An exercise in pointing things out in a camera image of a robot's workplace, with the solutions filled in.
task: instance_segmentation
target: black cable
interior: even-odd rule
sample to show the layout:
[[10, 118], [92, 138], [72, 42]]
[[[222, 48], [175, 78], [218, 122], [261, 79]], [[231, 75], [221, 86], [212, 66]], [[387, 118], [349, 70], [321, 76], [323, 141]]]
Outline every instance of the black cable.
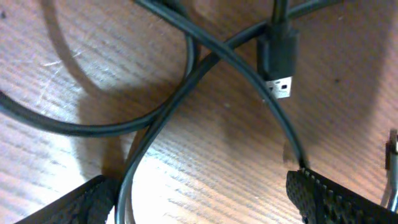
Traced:
[[[231, 48], [239, 47], [245, 42], [255, 38], [264, 33], [266, 28], [266, 22], [260, 22], [226, 41], [226, 44]], [[115, 219], [116, 223], [124, 223], [124, 212], [126, 206], [126, 189], [134, 176], [134, 173], [144, 156], [146, 150], [149, 148], [149, 144], [155, 139], [156, 135], [166, 124], [170, 115], [174, 112], [177, 106], [181, 103], [184, 97], [186, 97], [192, 90], [193, 87], [201, 80], [201, 78], [218, 62], [220, 58], [215, 53], [209, 54], [200, 63], [199, 66], [184, 80], [181, 85], [177, 88], [176, 92], [170, 97], [170, 100], [166, 102], [166, 105], [160, 116], [154, 121], [153, 125], [147, 130], [145, 136], [142, 138], [140, 145], [130, 158], [127, 166], [127, 171], [119, 187], [118, 203], [116, 205]]]
[[[288, 0], [275, 0], [273, 21], [285, 21], [287, 19], [297, 18], [321, 7], [328, 6], [342, 0], [324, 0], [310, 1], [288, 10]], [[149, 126], [138, 148], [127, 162], [127, 169], [119, 186], [118, 202], [116, 204], [115, 221], [117, 224], [124, 224], [124, 213], [126, 206], [126, 195], [129, 185], [132, 184], [134, 173], [148, 150], [150, 144], [160, 133], [166, 122], [170, 119], [172, 113], [176, 110], [181, 101], [194, 89], [201, 78], [211, 67], [216, 65], [220, 59], [227, 61], [241, 72], [245, 78], [259, 92], [260, 96], [268, 103], [270, 110], [279, 121], [288, 140], [290, 141], [295, 156], [301, 168], [308, 167], [307, 158], [302, 149], [300, 141], [290, 124], [282, 108], [276, 102], [276, 99], [265, 86], [264, 80], [255, 72], [241, 57], [233, 52], [233, 49], [243, 43], [264, 34], [268, 26], [266, 22], [260, 22], [227, 40], [225, 43], [216, 40], [203, 29], [191, 23], [187, 18], [187, 12], [176, 0], [136, 0], [138, 4], [157, 14], [176, 28], [185, 33], [187, 41], [187, 64], [185, 75], [177, 90], [149, 114], [136, 118], [132, 121], [109, 125], [80, 125], [57, 121], [38, 114], [30, 109], [23, 107], [0, 91], [0, 112], [3, 112], [18, 121], [29, 124], [36, 128], [51, 131], [60, 134], [85, 137], [103, 137], [116, 136], [124, 133], [130, 133]], [[196, 67], [200, 42], [209, 48], [212, 53], [203, 59]]]
[[342, 2], [344, 2], [344, 0], [310, 0], [305, 3], [299, 4], [298, 6], [292, 7], [289, 10], [287, 17], [289, 19], [296, 19], [324, 7], [328, 7], [333, 4], [338, 4]]
[[197, 84], [202, 76], [211, 68], [211, 62], [213, 65], [222, 58], [223, 60], [230, 63], [237, 70], [239, 70], [251, 84], [255, 87], [255, 89], [259, 92], [260, 96], [269, 104], [269, 107], [274, 114], [274, 116], [278, 119], [282, 129], [285, 131], [285, 134], [290, 141], [298, 163], [301, 168], [308, 167], [307, 158], [305, 153], [301, 147], [300, 141], [294, 132], [292, 125], [284, 114], [282, 108], [276, 102], [276, 99], [269, 92], [268, 88], [265, 86], [264, 81], [261, 79], [260, 75], [257, 74], [243, 59], [241, 59], [238, 55], [236, 55], [232, 48], [234, 45], [231, 43], [232, 40], [240, 40], [240, 35], [246, 35], [248, 32], [245, 30], [244, 32], [239, 33], [236, 37], [227, 41], [227, 43], [222, 43], [219, 40], [216, 40], [210, 34], [207, 34], [203, 29], [195, 26], [190, 21], [184, 19], [182, 16], [177, 13], [169, 10], [164, 5], [160, 4], [156, 1], [148, 1], [148, 0], [137, 0], [136, 3], [150, 10], [154, 14], [157, 14], [161, 18], [165, 19], [167, 22], [175, 26], [176, 28], [182, 30], [184, 33], [191, 35], [196, 40], [198, 40], [205, 47], [209, 48], [212, 53], [206, 59], [204, 59], [200, 66], [193, 71], [192, 74], [189, 75], [189, 78], [184, 80], [176, 92], [169, 98], [167, 101], [167, 105], [162, 110], [161, 114], [155, 119], [155, 121], [151, 124], [150, 128], [147, 130], [146, 134], [142, 138], [138, 148], [134, 152], [134, 155], [127, 163], [126, 173], [122, 179], [121, 185], [119, 187], [118, 193], [118, 202], [116, 204], [115, 210], [115, 223], [122, 224], [125, 223], [125, 210], [126, 210], [126, 196], [127, 190], [129, 186], [132, 184], [132, 180], [134, 178], [134, 174], [137, 170], [137, 167], [148, 150], [150, 144], [154, 141], [156, 136], [160, 133], [162, 128], [165, 126], [166, 122], [170, 119], [172, 113], [175, 111], [177, 106], [183, 100], [183, 98], [193, 90], [193, 87]]
[[[168, 0], [167, 3], [168, 8], [188, 18], [188, 14], [185, 11], [185, 8], [177, 1]], [[192, 37], [190, 37], [189, 35], [185, 36], [185, 40], [187, 45], [187, 61], [185, 63], [183, 78], [186, 78], [188, 74], [196, 67], [198, 58], [200, 56], [199, 46], [196, 41], [193, 40]], [[73, 124], [49, 118], [35, 111], [32, 111], [0, 91], [0, 112], [29, 126], [33, 126], [44, 131], [49, 131], [57, 134], [65, 134], [69, 136], [98, 138], [119, 136], [121, 134], [138, 131], [150, 125], [155, 117], [163, 110], [163, 107], [164, 103], [141, 117], [123, 123], [104, 125]]]
[[274, 2], [271, 22], [278, 24], [285, 22], [289, 14], [289, 0], [279, 0]]

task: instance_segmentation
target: wire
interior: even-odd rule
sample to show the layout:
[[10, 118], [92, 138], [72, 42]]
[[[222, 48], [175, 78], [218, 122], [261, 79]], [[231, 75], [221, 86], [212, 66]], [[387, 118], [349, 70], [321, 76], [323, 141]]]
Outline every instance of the wire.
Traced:
[[[275, 0], [272, 21], [284, 22], [287, 19], [295, 19], [316, 9], [341, 1], [342, 0], [313, 0], [288, 10], [289, 0]], [[264, 80], [261, 76], [233, 51], [234, 48], [264, 34], [267, 29], [270, 29], [265, 21], [241, 31], [223, 43], [190, 22], [186, 10], [178, 3], [177, 0], [136, 0], [136, 3], [154, 14], [157, 14], [165, 21], [185, 33], [185, 39], [187, 42], [187, 63], [185, 66], [184, 78], [179, 84], [177, 90], [163, 104], [150, 113], [125, 123], [109, 125], [81, 125], [58, 121], [38, 114], [15, 102], [0, 91], [0, 112], [9, 115], [24, 124], [46, 131], [71, 136], [117, 136], [137, 131], [148, 126], [149, 128], [142, 138], [142, 141], [139, 143], [134, 154], [127, 162], [125, 175], [123, 176], [118, 189], [115, 222], [116, 224], [124, 224], [127, 191], [130, 189], [129, 186], [132, 184], [134, 174], [141, 159], [182, 100], [194, 89], [201, 78], [213, 66], [215, 66], [220, 59], [223, 59], [242, 73], [257, 90], [264, 101], [268, 103], [270, 110], [280, 123], [287, 139], [292, 145], [299, 166], [301, 168], [308, 168], [305, 152], [302, 149], [293, 126], [284, 111], [265, 86]], [[212, 53], [205, 57], [198, 65], [199, 47], [197, 42], [212, 51]]]
[[[185, 11], [184, 7], [178, 2], [168, 0], [167, 7], [188, 18], [188, 14]], [[185, 63], [183, 78], [186, 78], [188, 74], [196, 67], [200, 56], [199, 47], [196, 41], [193, 40], [192, 37], [190, 37], [189, 35], [185, 36], [185, 40], [187, 45], [187, 61]], [[123, 123], [105, 125], [73, 124], [49, 118], [35, 111], [32, 111], [0, 91], [0, 112], [29, 126], [33, 126], [44, 131], [69, 136], [99, 138], [119, 136], [122, 134], [138, 131], [150, 125], [156, 118], [156, 116], [163, 110], [163, 107], [164, 103], [162, 103], [151, 112], [145, 114], [144, 116]]]
[[255, 87], [255, 89], [259, 92], [260, 96], [269, 104], [269, 107], [274, 114], [274, 116], [278, 119], [282, 129], [285, 131], [285, 134], [293, 146], [296, 158], [301, 168], [308, 167], [307, 158], [305, 156], [304, 150], [300, 144], [300, 141], [284, 114], [282, 108], [276, 102], [276, 99], [269, 92], [268, 88], [265, 86], [263, 80], [260, 75], [256, 73], [243, 59], [241, 59], [238, 55], [236, 55], [232, 48], [235, 48], [234, 44], [243, 44], [245, 41], [250, 40], [255, 37], [255, 35], [259, 35], [260, 33], [253, 32], [257, 31], [255, 28], [258, 26], [254, 26], [255, 28], [249, 28], [239, 34], [237, 34], [232, 39], [228, 40], [225, 44], [220, 42], [219, 40], [212, 37], [210, 34], [205, 32], [203, 29], [197, 27], [192, 24], [190, 21], [186, 20], [182, 16], [177, 13], [171, 11], [163, 4], [160, 4], [156, 1], [148, 1], [148, 0], [136, 0], [136, 3], [143, 6], [144, 8], [150, 10], [154, 14], [157, 14], [161, 18], [165, 19], [167, 22], [175, 26], [176, 28], [182, 30], [187, 35], [191, 35], [205, 47], [209, 48], [212, 53], [206, 59], [204, 59], [200, 66], [189, 74], [188, 79], [184, 80], [181, 85], [177, 88], [176, 92], [169, 98], [166, 102], [165, 108], [156, 117], [155, 121], [151, 124], [146, 134], [142, 138], [138, 148], [134, 152], [134, 155], [127, 163], [127, 169], [123, 179], [121, 181], [121, 185], [119, 186], [118, 193], [118, 202], [116, 204], [115, 210], [115, 223], [116, 224], [124, 224], [125, 223], [125, 211], [126, 211], [126, 196], [127, 190], [129, 186], [132, 184], [132, 180], [134, 178], [134, 174], [138, 168], [138, 165], [141, 159], [144, 157], [144, 154], [148, 150], [150, 144], [154, 141], [156, 136], [160, 133], [162, 128], [165, 126], [166, 122], [170, 119], [172, 113], [175, 111], [177, 106], [181, 103], [184, 97], [186, 97], [190, 91], [193, 90], [193, 87], [199, 82], [200, 78], [204, 76], [204, 74], [214, 66], [219, 58], [230, 63], [235, 69], [239, 70], [248, 81]]
[[289, 14], [289, 0], [279, 0], [274, 2], [271, 22], [278, 24], [285, 22]]
[[316, 10], [328, 7], [334, 4], [342, 3], [344, 0], [311, 0], [305, 3], [299, 4], [289, 10], [288, 18], [296, 19], [298, 17], [307, 15]]
[[[266, 22], [260, 22], [240, 33], [236, 34], [234, 37], [230, 38], [226, 41], [231, 48], [239, 47], [245, 42], [255, 38], [264, 33], [264, 29], [266, 28]], [[142, 138], [140, 145], [137, 147], [136, 151], [132, 155], [129, 160], [129, 164], [127, 167], [127, 171], [123, 178], [122, 184], [119, 187], [119, 195], [118, 195], [118, 203], [116, 205], [116, 213], [115, 219], [116, 223], [124, 223], [124, 211], [126, 206], [126, 195], [127, 192], [125, 189], [128, 189], [129, 184], [134, 176], [134, 173], [140, 163], [142, 157], [144, 156], [146, 150], [149, 148], [149, 144], [154, 140], [156, 135], [163, 128], [167, 120], [170, 118], [170, 115], [177, 108], [177, 106], [181, 103], [184, 97], [186, 97], [192, 90], [193, 87], [201, 80], [201, 78], [218, 62], [220, 58], [215, 53], [209, 54], [205, 57], [191, 74], [189, 74], [188, 78], [181, 83], [181, 85], [177, 88], [177, 91], [170, 97], [170, 100], [167, 102], [167, 106], [164, 108], [162, 114], [158, 119], [154, 122], [154, 124], [147, 130], [146, 134]]]

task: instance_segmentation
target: scratch on wood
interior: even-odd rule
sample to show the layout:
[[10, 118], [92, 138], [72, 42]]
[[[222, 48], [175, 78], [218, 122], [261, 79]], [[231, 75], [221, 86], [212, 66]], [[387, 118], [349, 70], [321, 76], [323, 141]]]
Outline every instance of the scratch on wood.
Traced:
[[40, 96], [39, 99], [36, 102], [36, 105], [38, 105], [41, 101], [42, 98], [44, 96], [44, 94], [47, 92], [47, 88], [49, 87], [50, 83], [52, 82], [52, 80], [55, 78], [55, 76], [60, 72], [60, 70], [63, 68], [63, 66], [59, 67], [58, 70], [49, 78], [49, 80], [47, 81], [47, 83], [44, 85], [42, 91], [40, 92]]

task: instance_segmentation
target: wood grain surface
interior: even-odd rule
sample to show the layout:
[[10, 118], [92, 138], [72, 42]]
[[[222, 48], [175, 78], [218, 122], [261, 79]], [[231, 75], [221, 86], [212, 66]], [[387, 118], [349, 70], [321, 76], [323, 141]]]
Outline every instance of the wood grain surface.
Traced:
[[[183, 3], [220, 40], [272, 9], [271, 0]], [[280, 100], [312, 168], [378, 204], [384, 144], [398, 128], [397, 5], [351, 1], [296, 20], [297, 75], [292, 97]], [[182, 77], [183, 34], [133, 1], [0, 0], [0, 11], [0, 89], [52, 118], [127, 121], [159, 105]], [[254, 41], [237, 50], [251, 65], [255, 52]], [[0, 119], [0, 223], [98, 174], [120, 176], [135, 135], [74, 138]], [[138, 224], [300, 223], [285, 192], [286, 173], [296, 168], [267, 105], [220, 62], [140, 164], [134, 216]]]

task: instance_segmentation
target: black cord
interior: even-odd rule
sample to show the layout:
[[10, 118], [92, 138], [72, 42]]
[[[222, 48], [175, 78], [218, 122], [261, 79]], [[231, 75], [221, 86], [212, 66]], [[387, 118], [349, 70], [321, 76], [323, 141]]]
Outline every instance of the black cord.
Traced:
[[[295, 19], [303, 16], [316, 9], [329, 6], [342, 0], [312, 0], [308, 3], [296, 6], [288, 10], [288, 0], [275, 0], [273, 21], [284, 22], [287, 19]], [[126, 195], [129, 186], [132, 184], [134, 173], [148, 150], [150, 144], [160, 133], [166, 122], [170, 119], [172, 113], [182, 100], [194, 89], [201, 78], [218, 63], [220, 59], [225, 60], [241, 72], [245, 78], [258, 91], [260, 96], [268, 103], [270, 110], [275, 118], [279, 121], [284, 130], [287, 139], [290, 141], [295, 156], [298, 160], [300, 168], [307, 168], [307, 157], [300, 144], [300, 141], [276, 99], [265, 86], [264, 80], [255, 72], [241, 57], [236, 55], [234, 48], [239, 47], [243, 43], [264, 34], [269, 26], [266, 22], [260, 22], [250, 28], [241, 31], [225, 43], [212, 37], [203, 29], [197, 27], [188, 20], [187, 12], [177, 0], [136, 0], [136, 3], [142, 7], [157, 14], [168, 23], [185, 33], [187, 41], [187, 64], [185, 67], [184, 79], [179, 84], [177, 90], [161, 104], [158, 108], [150, 113], [136, 118], [132, 121], [119, 124], [109, 125], [80, 125], [58, 121], [38, 114], [27, 109], [10, 97], [0, 91], [0, 112], [5, 113], [16, 120], [40, 128], [46, 131], [59, 134], [67, 134], [72, 136], [83, 137], [104, 137], [117, 136], [120, 134], [137, 131], [149, 126], [138, 148], [127, 162], [125, 175], [119, 185], [118, 201], [116, 204], [115, 222], [116, 224], [124, 224], [124, 215], [126, 207]], [[197, 42], [209, 48], [212, 53], [205, 57], [198, 66], [199, 48]]]
[[[181, 4], [178, 4], [178, 2], [171, 0], [168, 0], [167, 2], [168, 8], [188, 18], [188, 14]], [[183, 78], [186, 78], [188, 74], [196, 67], [200, 56], [199, 46], [197, 42], [189, 35], [185, 36], [185, 40], [187, 45], [187, 61], [185, 63]], [[162, 103], [151, 112], [145, 114], [144, 116], [123, 123], [105, 125], [73, 124], [43, 116], [35, 111], [26, 108], [25, 106], [22, 106], [21, 104], [14, 101], [12, 98], [8, 97], [2, 91], [0, 91], [1, 113], [4, 113], [14, 118], [15, 120], [29, 126], [33, 126], [44, 131], [65, 134], [69, 136], [98, 138], [119, 136], [122, 134], [138, 131], [150, 125], [155, 120], [157, 115], [159, 115], [159, 113], [163, 110], [163, 107], [164, 103]]]
[[[231, 48], [239, 47], [245, 42], [263, 34], [266, 28], [265, 22], [260, 22], [230, 38], [226, 41]], [[170, 100], [166, 102], [167, 106], [164, 108], [160, 116], [154, 121], [153, 125], [147, 130], [146, 134], [142, 138], [139, 146], [132, 155], [131, 159], [127, 165], [127, 171], [119, 187], [118, 203], [116, 204], [115, 211], [115, 223], [124, 223], [124, 212], [126, 207], [126, 195], [127, 189], [131, 184], [134, 173], [140, 163], [142, 157], [144, 156], [146, 150], [148, 150], [149, 145], [155, 139], [156, 135], [161, 131], [161, 129], [166, 124], [170, 115], [174, 112], [177, 106], [181, 103], [184, 97], [187, 96], [193, 90], [193, 87], [201, 80], [201, 78], [218, 62], [220, 58], [215, 53], [209, 54], [205, 57], [199, 64], [198, 68], [195, 69], [188, 78], [181, 83], [177, 88], [177, 91], [170, 97]]]

